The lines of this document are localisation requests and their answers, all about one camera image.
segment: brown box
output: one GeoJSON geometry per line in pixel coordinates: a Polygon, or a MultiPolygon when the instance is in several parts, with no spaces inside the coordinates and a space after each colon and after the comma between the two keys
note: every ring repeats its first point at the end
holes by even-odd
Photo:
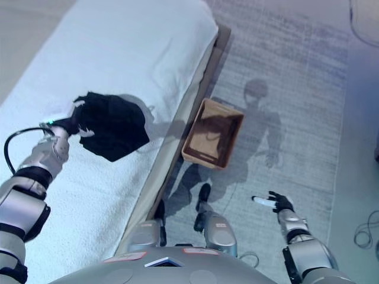
{"type": "Polygon", "coordinates": [[[242,112],[204,99],[182,148],[184,160],[225,169],[242,120],[242,112]]]}

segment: gray rug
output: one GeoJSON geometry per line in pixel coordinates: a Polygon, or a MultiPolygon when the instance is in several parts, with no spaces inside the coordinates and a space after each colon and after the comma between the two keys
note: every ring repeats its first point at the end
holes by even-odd
{"type": "MultiPolygon", "coordinates": [[[[268,9],[261,1],[216,0],[215,18],[232,40],[213,99],[245,113],[226,170],[180,160],[166,191],[168,245],[204,239],[192,227],[204,182],[210,204],[231,223],[238,252],[254,251],[258,270],[290,283],[277,217],[250,197],[290,196],[312,233],[327,242],[341,135],[348,36],[305,16],[268,9]]],[[[255,258],[244,261],[253,265],[255,258]]]]}

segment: sticker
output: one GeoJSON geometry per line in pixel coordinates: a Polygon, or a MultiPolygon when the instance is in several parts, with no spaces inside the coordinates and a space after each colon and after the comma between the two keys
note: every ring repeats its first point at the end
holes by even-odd
{"type": "Polygon", "coordinates": [[[219,253],[214,250],[209,250],[207,248],[196,248],[196,247],[186,247],[183,248],[184,253],[194,253],[194,254],[212,254],[214,256],[218,256],[219,253]]]}
{"type": "Polygon", "coordinates": [[[141,259],[147,254],[146,251],[141,251],[139,253],[128,253],[128,254],[123,254],[121,256],[115,256],[111,257],[110,259],[104,260],[104,263],[109,263],[109,262],[127,262],[129,260],[137,260],[141,259]]]}

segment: bed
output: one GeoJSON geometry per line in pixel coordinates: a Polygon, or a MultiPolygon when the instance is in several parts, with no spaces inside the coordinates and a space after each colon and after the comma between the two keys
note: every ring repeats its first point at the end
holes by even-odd
{"type": "MultiPolygon", "coordinates": [[[[81,0],[65,15],[0,106],[0,143],[88,91],[142,101],[151,141],[110,163],[70,139],[70,159],[47,192],[52,213],[27,244],[28,283],[123,251],[131,228],[151,218],[229,35],[198,0],[81,0]]],[[[39,138],[12,143],[15,165],[39,138]]],[[[6,168],[2,160],[1,181],[6,168]]]]}

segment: cable on floor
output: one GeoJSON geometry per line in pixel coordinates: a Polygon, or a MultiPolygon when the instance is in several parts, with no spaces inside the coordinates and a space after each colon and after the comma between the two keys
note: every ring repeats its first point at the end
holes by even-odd
{"type": "MultiPolygon", "coordinates": [[[[367,222],[357,226],[355,230],[354,243],[361,249],[368,250],[373,245],[374,240],[372,238],[371,229],[379,227],[379,221],[373,222],[371,219],[377,213],[379,213],[379,210],[373,211],[368,217],[367,222]]],[[[379,241],[377,241],[375,245],[375,255],[379,261],[379,241]]]]}
{"type": "Polygon", "coordinates": [[[248,252],[244,253],[243,255],[239,256],[238,258],[242,260],[246,256],[253,256],[253,257],[256,258],[256,262],[253,265],[253,268],[257,268],[258,265],[259,265],[259,257],[258,257],[258,255],[254,251],[248,251],[248,252]]]}

